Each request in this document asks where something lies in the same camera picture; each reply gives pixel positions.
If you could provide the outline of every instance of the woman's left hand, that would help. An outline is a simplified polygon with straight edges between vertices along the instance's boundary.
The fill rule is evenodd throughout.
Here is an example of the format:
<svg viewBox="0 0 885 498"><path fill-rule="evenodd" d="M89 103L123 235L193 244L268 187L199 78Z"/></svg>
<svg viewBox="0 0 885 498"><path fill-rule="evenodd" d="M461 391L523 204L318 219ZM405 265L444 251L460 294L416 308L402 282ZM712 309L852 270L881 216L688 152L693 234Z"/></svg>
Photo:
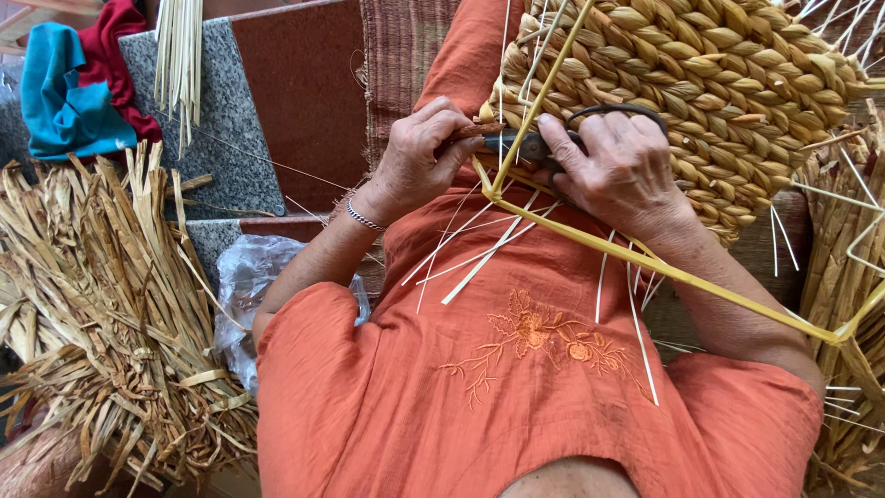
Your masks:
<svg viewBox="0 0 885 498"><path fill-rule="evenodd" d="M381 164L351 200L354 211L386 227L442 195L464 161L484 143L481 136L443 141L472 124L446 97L393 123Z"/></svg>

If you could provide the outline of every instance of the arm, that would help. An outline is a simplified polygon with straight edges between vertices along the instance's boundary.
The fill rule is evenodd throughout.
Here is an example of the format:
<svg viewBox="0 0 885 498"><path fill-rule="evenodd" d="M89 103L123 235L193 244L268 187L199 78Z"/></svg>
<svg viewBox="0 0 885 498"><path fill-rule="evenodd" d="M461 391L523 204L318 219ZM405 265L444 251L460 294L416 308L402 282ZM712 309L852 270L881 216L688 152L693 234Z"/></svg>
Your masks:
<svg viewBox="0 0 885 498"><path fill-rule="evenodd" d="M448 98L439 97L397 121L372 180L353 195L353 210L386 227L424 206L450 186L461 164L479 149L481 137L443 141L473 124ZM297 293L320 282L349 285L379 232L347 214L336 217L287 266L267 290L252 322L256 342L273 315Z"/></svg>
<svg viewBox="0 0 885 498"><path fill-rule="evenodd" d="M659 258L772 309L781 305L697 219L673 182L666 137L644 116L590 116L581 123L584 153L544 115L539 129L567 174L553 182L581 208L643 241ZM544 182L546 171L536 175ZM823 396L823 377L804 335L688 284L675 283L704 348L780 367Z"/></svg>

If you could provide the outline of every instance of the orange embroidery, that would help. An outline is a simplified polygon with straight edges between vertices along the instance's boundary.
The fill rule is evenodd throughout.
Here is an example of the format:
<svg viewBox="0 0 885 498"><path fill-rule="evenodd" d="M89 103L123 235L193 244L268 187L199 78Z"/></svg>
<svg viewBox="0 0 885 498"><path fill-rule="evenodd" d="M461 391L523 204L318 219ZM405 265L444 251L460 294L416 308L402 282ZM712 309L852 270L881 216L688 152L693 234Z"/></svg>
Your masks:
<svg viewBox="0 0 885 498"><path fill-rule="evenodd" d="M589 367L596 369L600 375L620 372L625 377L629 376L642 396L651 401L648 391L636 380L625 363L627 353L624 347L614 347L614 340L605 338L602 333L594 331L590 334L588 331L593 328L590 325L577 320L563 321L563 316L561 311L556 313L551 323L550 307L542 302L532 301L526 290L513 289L510 293L507 314L489 315L492 327L501 333L504 339L501 342L477 347L477 351L484 351L481 356L458 363L446 363L438 368L449 369L450 376L461 374L464 379L466 379L465 368L479 371L476 379L466 388L467 406L473 410L473 401L482 404L477 390L485 387L488 393L491 390L489 380L500 380L499 377L489 376L489 368L501 362L505 346L513 343L516 357L520 359L529 351L544 351L553 367L561 370L556 341L559 338L565 342L566 357L578 362L589 362ZM579 327L583 328L583 331L575 332L575 328Z"/></svg>

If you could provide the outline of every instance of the woman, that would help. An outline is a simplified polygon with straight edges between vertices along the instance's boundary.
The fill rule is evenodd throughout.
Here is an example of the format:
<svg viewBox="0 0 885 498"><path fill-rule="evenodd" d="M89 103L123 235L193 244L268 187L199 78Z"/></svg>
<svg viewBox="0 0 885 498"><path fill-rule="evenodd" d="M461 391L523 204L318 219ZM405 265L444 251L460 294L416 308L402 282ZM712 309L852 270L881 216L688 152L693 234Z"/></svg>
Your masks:
<svg viewBox="0 0 885 498"><path fill-rule="evenodd" d="M391 129L372 181L267 293L254 322L264 494L798 495L824 389L801 333L675 283L709 353L665 369L635 321L626 264L608 258L600 282L601 253L541 227L498 249L448 305L467 268L426 288L401 285L441 230L504 217L482 211L488 201L473 190L468 159L482 140L443 145L496 78L504 5L462 2L418 111ZM514 2L511 28L520 9ZM558 121L538 123L566 171L554 183L592 215L563 206L549 218L599 237L616 229L677 268L779 306L698 221L651 120L587 118L586 153ZM514 184L505 198L522 206L532 193ZM533 208L552 203L542 195ZM507 224L458 234L435 271L486 251ZM387 226L384 291L370 322L354 327L345 285Z"/></svg>

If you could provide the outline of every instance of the silver bracelet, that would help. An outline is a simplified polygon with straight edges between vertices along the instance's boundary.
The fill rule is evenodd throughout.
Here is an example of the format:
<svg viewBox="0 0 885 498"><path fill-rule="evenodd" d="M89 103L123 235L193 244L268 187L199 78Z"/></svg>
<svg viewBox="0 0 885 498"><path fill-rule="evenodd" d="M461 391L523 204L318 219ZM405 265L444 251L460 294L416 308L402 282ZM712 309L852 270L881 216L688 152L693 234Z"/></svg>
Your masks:
<svg viewBox="0 0 885 498"><path fill-rule="evenodd" d="M387 227L382 227L381 225L376 225L375 223L370 221L368 218L366 218L362 214L354 211L353 207L350 205L350 199L347 199L347 214L349 214L350 217L353 218L354 220L356 220L360 223L363 223L365 226L369 227L372 230L384 231L387 229Z"/></svg>

